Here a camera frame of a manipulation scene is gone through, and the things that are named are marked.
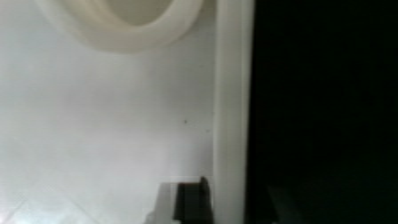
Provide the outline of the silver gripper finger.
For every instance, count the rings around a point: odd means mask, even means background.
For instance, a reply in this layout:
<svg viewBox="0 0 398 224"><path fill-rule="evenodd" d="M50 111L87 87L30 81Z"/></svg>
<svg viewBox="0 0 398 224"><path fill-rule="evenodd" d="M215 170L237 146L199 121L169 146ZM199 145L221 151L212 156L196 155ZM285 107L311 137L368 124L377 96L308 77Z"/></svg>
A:
<svg viewBox="0 0 398 224"><path fill-rule="evenodd" d="M174 215L180 224L213 224L212 193L206 178L178 184Z"/></svg>

